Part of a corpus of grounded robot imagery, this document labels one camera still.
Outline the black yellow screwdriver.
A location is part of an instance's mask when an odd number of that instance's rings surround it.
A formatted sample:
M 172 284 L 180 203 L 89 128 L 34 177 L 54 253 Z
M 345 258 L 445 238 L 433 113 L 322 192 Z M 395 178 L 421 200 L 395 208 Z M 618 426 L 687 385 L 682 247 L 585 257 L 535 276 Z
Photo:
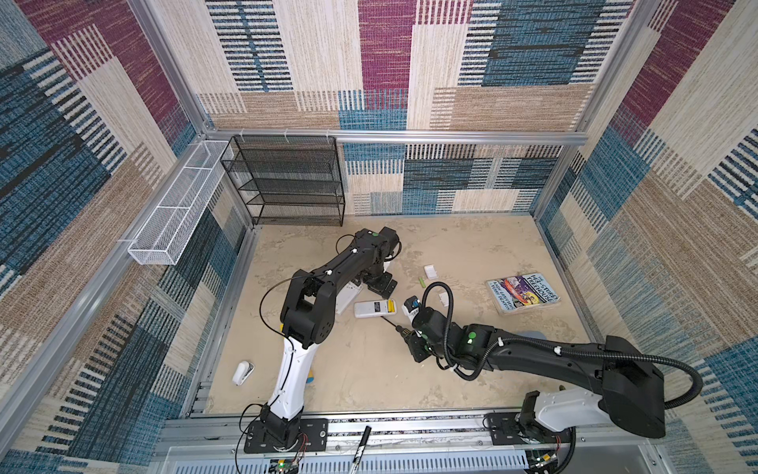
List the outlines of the black yellow screwdriver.
M 410 341 L 410 339 L 412 338 L 412 335 L 414 335 L 414 332 L 412 330 L 409 330 L 408 328 L 402 325 L 393 323 L 385 316 L 382 316 L 381 319 L 387 322 L 390 326 L 392 326 L 394 330 L 401 336 L 401 338 L 403 339 L 405 343 L 408 343 L 408 341 Z

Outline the red white remote control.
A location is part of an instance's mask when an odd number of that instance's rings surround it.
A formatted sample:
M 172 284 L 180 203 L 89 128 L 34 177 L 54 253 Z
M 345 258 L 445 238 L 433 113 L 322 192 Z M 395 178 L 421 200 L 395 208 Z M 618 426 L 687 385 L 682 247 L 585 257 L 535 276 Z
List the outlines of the red white remote control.
M 358 319 L 389 317 L 397 313 L 397 305 L 392 299 L 362 301 L 353 306 L 353 313 Z

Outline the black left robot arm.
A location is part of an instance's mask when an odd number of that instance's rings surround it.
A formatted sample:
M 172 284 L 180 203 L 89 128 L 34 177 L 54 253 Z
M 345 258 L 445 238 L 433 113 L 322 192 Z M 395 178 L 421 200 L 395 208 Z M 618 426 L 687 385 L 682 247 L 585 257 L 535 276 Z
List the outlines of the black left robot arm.
M 317 349 L 334 329 L 339 293 L 349 284 L 364 284 L 388 300 L 397 282 L 386 265 L 401 252 L 394 229 L 365 228 L 330 262 L 313 271 L 299 270 L 285 281 L 281 328 L 276 331 L 283 338 L 280 372 L 260 414 L 265 433 L 277 442 L 290 446 L 300 434 L 307 376 Z

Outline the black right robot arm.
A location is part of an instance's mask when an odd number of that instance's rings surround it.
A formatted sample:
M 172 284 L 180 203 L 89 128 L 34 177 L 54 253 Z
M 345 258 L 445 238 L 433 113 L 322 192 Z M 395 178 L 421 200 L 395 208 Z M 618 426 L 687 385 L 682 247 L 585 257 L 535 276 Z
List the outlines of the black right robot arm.
M 441 313 L 428 305 L 429 296 L 425 292 L 404 303 L 421 359 L 435 357 L 441 369 L 466 381 L 485 371 L 517 371 L 572 384 L 564 393 L 525 396 L 518 422 L 528 434 L 613 424 L 643 438 L 664 438 L 666 411 L 688 404 L 703 390 L 702 376 L 691 365 L 645 355 L 624 338 L 569 344 L 489 325 L 459 326 L 454 307 Z

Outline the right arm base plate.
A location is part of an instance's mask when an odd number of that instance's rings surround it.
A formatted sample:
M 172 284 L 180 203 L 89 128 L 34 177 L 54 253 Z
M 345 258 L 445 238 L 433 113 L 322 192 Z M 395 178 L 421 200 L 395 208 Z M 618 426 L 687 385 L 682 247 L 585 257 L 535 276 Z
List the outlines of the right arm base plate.
M 554 433 L 537 424 L 524 428 L 519 423 L 517 412 L 493 412 L 485 414 L 483 428 L 490 435 L 494 446 L 526 446 L 527 444 L 569 444 L 571 429 Z

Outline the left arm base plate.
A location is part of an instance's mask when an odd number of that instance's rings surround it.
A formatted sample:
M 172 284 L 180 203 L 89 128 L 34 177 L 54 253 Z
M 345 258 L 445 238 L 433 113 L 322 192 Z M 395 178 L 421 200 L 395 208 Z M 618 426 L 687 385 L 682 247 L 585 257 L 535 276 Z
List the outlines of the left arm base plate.
M 306 418 L 282 425 L 279 422 L 252 422 L 244 438 L 244 454 L 296 452 L 305 446 L 307 452 L 326 450 L 329 434 L 327 418 Z

